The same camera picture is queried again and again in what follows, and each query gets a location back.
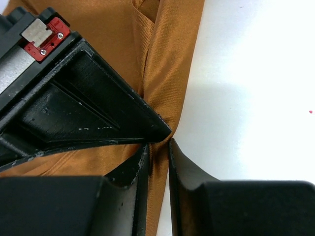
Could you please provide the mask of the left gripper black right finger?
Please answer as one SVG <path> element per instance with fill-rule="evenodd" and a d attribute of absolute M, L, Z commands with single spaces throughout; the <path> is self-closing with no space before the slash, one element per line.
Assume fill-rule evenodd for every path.
<path fill-rule="evenodd" d="M 169 142 L 175 236 L 312 236 L 315 186 L 306 181 L 218 180 Z"/>

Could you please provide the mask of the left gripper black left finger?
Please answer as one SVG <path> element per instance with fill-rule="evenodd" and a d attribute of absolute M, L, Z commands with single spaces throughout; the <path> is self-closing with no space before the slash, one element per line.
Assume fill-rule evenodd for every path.
<path fill-rule="evenodd" d="M 143 236 L 149 146 L 104 176 L 5 177 L 3 236 Z"/>

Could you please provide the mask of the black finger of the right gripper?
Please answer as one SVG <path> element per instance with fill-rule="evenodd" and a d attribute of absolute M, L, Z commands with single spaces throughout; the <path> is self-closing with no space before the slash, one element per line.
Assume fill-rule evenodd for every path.
<path fill-rule="evenodd" d="M 169 125 L 82 38 L 33 62 L 0 94 L 0 167 L 71 150 L 158 143 Z"/>

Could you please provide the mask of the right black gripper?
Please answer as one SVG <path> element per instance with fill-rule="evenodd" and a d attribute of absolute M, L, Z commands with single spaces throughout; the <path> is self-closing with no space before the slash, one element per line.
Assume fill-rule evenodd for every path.
<path fill-rule="evenodd" d="M 0 17 L 0 96 L 39 89 L 81 35 L 52 7 L 38 15 L 16 7 Z"/>

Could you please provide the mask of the brown cloth napkin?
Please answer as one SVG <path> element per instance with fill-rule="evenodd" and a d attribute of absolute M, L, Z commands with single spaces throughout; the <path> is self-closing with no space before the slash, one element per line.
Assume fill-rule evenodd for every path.
<path fill-rule="evenodd" d="M 146 236 L 156 236 L 168 173 L 167 142 L 177 129 L 204 0 L 9 0 L 38 14 L 53 7 L 168 123 L 172 134 L 150 145 Z M 137 145 L 96 147 L 39 157 L 0 177 L 105 175 Z"/>

